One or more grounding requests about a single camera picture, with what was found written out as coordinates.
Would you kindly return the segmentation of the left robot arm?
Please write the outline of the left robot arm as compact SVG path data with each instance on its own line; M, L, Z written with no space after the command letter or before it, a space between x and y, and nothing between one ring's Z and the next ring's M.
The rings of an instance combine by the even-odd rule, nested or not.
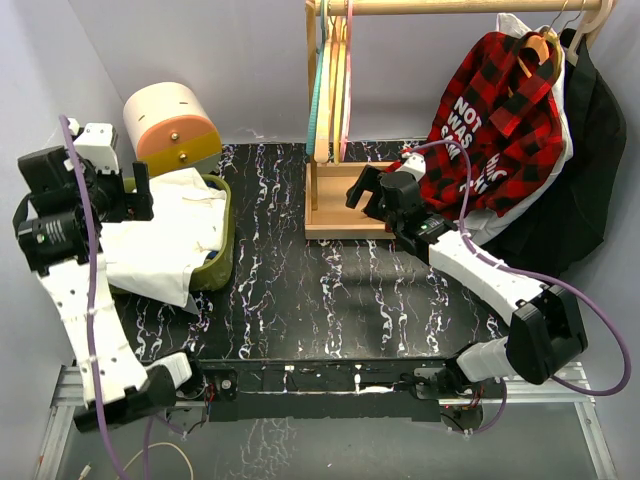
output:
M141 364L115 307L99 245L103 222L152 219L148 168L134 165L128 193L116 167L100 172L89 160L73 165L63 146L25 155L18 168L30 191L13 228L30 270L51 297L78 365L84 408L76 428L119 427L200 396L207 376L185 350Z

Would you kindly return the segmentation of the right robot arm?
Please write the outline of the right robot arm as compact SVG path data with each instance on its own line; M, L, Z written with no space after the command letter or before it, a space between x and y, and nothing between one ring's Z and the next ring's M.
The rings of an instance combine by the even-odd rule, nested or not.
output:
M504 271L482 249L467 248L452 221L427 210L410 173L367 165L347 191L347 207L355 208L364 192L371 194L366 215L383 221L407 253L467 287L508 326L507 336L470 344L446 359L435 376L441 391L466 397L482 381L513 376L541 385L587 348L573 294Z

